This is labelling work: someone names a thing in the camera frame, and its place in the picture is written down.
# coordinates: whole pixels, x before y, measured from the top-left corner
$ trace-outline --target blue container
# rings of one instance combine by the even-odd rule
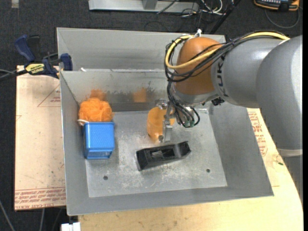
[[[108,159],[115,148],[113,122],[89,122],[83,126],[86,159]]]

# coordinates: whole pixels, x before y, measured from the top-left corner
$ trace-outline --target orange bath puff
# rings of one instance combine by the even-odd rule
[[[80,104],[79,119],[89,122],[110,122],[114,114],[107,101],[89,98]]]

